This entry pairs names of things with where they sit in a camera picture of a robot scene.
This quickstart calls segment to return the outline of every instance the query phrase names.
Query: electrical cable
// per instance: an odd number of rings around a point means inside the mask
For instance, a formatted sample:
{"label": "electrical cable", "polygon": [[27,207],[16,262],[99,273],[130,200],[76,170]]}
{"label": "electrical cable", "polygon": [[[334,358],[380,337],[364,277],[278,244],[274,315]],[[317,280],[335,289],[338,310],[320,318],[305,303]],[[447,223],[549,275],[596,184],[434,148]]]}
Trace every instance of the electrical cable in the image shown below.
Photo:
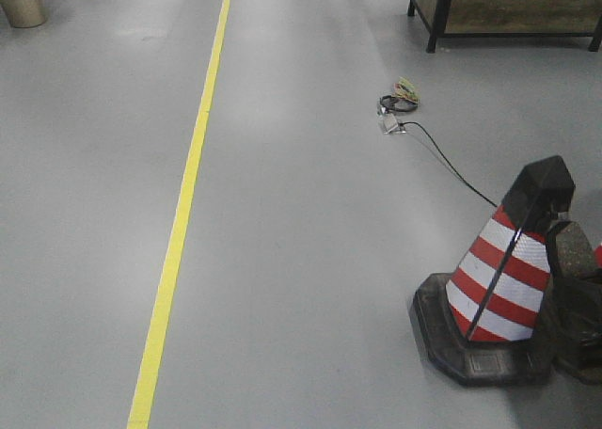
{"label": "electrical cable", "polygon": [[437,143],[435,142],[435,140],[433,139],[433,137],[429,134],[428,131],[426,131],[426,128],[424,128],[422,125],[420,125],[417,121],[405,121],[405,122],[400,122],[399,126],[401,129],[403,129],[406,125],[416,125],[419,128],[422,129],[422,131],[426,134],[426,136],[429,138],[429,140],[433,143],[433,145],[435,146],[436,150],[438,151],[438,153],[441,155],[441,157],[443,158],[443,160],[447,163],[447,165],[450,167],[450,169],[453,171],[453,173],[455,174],[455,176],[468,188],[470,189],[472,192],[474,192],[475,194],[477,194],[479,197],[481,197],[483,200],[485,200],[487,203],[489,203],[491,206],[493,206],[494,208],[498,208],[498,205],[496,203],[494,203],[493,200],[488,199],[484,194],[482,194],[477,188],[475,188],[472,184],[470,184],[463,176],[460,172],[458,172],[458,170],[453,166],[453,164],[450,162],[450,160],[448,159],[448,157],[445,155],[445,153],[443,153],[443,151],[439,148],[439,146],[437,145]]}

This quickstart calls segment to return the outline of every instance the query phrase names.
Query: epoxy floor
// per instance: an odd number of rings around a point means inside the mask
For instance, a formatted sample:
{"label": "epoxy floor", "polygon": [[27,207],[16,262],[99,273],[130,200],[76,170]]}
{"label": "epoxy floor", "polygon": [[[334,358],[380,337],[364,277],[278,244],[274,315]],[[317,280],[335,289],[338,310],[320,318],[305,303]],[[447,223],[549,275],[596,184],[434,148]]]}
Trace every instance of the epoxy floor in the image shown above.
{"label": "epoxy floor", "polygon": [[[232,0],[154,408],[164,428],[595,429],[602,388],[465,389],[409,303],[560,154],[602,240],[602,55],[442,40],[408,0]],[[221,0],[45,0],[0,20],[0,427],[125,427]]]}

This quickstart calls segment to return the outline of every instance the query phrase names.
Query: red and white striped traffic cone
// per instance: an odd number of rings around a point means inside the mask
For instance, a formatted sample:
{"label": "red and white striped traffic cone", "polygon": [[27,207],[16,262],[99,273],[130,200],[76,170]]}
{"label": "red and white striped traffic cone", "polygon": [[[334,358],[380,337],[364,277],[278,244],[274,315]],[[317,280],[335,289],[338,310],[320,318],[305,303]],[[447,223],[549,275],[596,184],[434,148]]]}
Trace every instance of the red and white striped traffic cone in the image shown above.
{"label": "red and white striped traffic cone", "polygon": [[429,359],[464,385],[542,382],[554,357],[540,318],[550,277],[546,234],[575,184],[560,156],[523,168],[451,274],[432,274],[412,314]]}
{"label": "red and white striped traffic cone", "polygon": [[508,252],[516,229],[498,207],[446,286],[468,341],[517,342],[532,335],[549,279],[545,238],[523,231]]}

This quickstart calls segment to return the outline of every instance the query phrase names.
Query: yellow tape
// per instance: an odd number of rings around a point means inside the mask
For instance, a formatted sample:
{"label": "yellow tape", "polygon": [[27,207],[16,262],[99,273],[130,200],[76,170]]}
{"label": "yellow tape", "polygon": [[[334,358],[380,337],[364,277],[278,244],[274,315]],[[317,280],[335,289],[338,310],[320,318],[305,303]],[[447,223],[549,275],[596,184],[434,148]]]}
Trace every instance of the yellow tape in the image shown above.
{"label": "yellow tape", "polygon": [[215,30],[214,46],[209,60],[209,68],[205,76],[205,85],[200,98],[198,108],[197,123],[190,144],[190,151],[186,160],[186,167],[182,178],[182,187],[178,198],[176,215],[169,236],[169,244],[161,280],[155,298],[152,316],[150,318],[149,333],[147,335],[142,361],[140,363],[140,372],[135,386],[134,399],[130,409],[130,418],[127,429],[147,429],[151,419],[152,403],[154,392],[161,368],[161,358],[163,356],[167,326],[169,324],[169,314],[173,295],[176,290],[178,272],[182,260],[182,251],[188,220],[190,218],[190,209],[195,194],[195,183],[197,182],[198,169],[200,166],[205,133],[207,132],[207,121],[214,99],[215,79],[219,69],[219,60],[224,44],[224,35],[226,32],[226,22],[230,12],[230,1],[223,0],[222,8],[219,12],[219,20]]}

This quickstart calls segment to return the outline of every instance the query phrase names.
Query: cylindrical trash bin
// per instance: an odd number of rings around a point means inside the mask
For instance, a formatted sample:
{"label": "cylindrical trash bin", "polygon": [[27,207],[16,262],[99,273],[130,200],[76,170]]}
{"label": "cylindrical trash bin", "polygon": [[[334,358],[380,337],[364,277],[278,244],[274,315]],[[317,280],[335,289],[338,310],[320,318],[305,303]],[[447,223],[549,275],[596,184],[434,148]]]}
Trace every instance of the cylindrical trash bin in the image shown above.
{"label": "cylindrical trash bin", "polygon": [[34,27],[46,21],[41,0],[0,0],[12,27]]}

